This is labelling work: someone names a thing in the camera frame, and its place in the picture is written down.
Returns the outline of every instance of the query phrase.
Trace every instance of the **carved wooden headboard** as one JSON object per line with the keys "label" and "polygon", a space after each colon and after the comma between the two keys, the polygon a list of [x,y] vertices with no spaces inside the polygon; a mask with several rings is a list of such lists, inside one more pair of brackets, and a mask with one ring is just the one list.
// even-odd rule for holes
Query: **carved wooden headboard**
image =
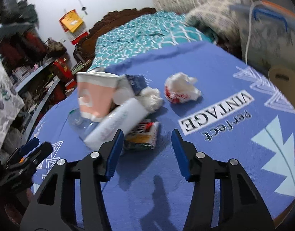
{"label": "carved wooden headboard", "polygon": [[82,38],[76,45],[74,51],[74,58],[77,62],[80,62],[78,54],[85,60],[93,60],[95,53],[95,45],[98,37],[108,33],[110,30],[124,25],[125,23],[146,14],[154,14],[156,9],[154,8],[143,8],[141,10],[124,9],[122,11],[109,12],[103,17],[103,19],[97,22],[93,28],[89,30],[90,34]]}

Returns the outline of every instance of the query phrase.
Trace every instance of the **teal bedsheet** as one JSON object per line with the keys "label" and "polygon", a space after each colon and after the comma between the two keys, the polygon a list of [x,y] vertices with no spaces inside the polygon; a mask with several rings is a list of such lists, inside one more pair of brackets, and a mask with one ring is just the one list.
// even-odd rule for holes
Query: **teal bedsheet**
{"label": "teal bedsheet", "polygon": [[117,64],[151,49],[191,41],[214,41],[196,28],[186,26],[184,21],[185,15],[157,12],[140,16],[111,30],[98,38],[95,58],[88,71],[98,66]]}

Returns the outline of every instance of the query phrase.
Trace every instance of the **white cable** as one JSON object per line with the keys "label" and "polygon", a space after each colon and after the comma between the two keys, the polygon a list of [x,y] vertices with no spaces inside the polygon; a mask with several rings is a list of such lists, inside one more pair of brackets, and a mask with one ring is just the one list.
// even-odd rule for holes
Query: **white cable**
{"label": "white cable", "polygon": [[251,4],[250,6],[250,11],[249,11],[249,34],[248,34],[248,41],[247,41],[247,45],[245,47],[245,63],[248,65],[248,51],[249,51],[249,45],[250,45],[250,40],[251,40],[251,21],[252,21],[252,13],[253,10],[255,8],[255,6],[257,5],[261,5],[263,4],[262,1],[256,1],[254,3]]}

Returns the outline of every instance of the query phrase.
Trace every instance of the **metal bolt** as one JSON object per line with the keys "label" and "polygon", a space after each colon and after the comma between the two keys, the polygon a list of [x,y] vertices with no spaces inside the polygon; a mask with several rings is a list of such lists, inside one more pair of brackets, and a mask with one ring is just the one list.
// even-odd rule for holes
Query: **metal bolt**
{"label": "metal bolt", "polygon": [[197,152],[195,155],[196,155],[196,157],[201,158],[201,159],[205,157],[205,154],[203,152]]}
{"label": "metal bolt", "polygon": [[91,158],[97,158],[99,157],[99,152],[93,152],[90,154]]}
{"label": "metal bolt", "polygon": [[238,161],[236,159],[231,159],[230,160],[230,163],[233,165],[233,166],[236,166],[238,164]]}
{"label": "metal bolt", "polygon": [[64,159],[60,159],[60,160],[57,161],[57,164],[59,166],[62,166],[64,163],[65,163],[65,160]]}

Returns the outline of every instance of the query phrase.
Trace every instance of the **light blue tree print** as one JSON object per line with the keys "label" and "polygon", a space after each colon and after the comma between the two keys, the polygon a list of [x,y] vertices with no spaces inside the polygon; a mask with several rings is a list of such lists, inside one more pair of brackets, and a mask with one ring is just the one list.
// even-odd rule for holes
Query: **light blue tree print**
{"label": "light blue tree print", "polygon": [[275,192],[295,197],[295,144],[292,133],[284,143],[282,130],[277,116],[263,130],[255,135],[251,141],[273,151],[275,155],[262,169],[275,174],[286,176]]}

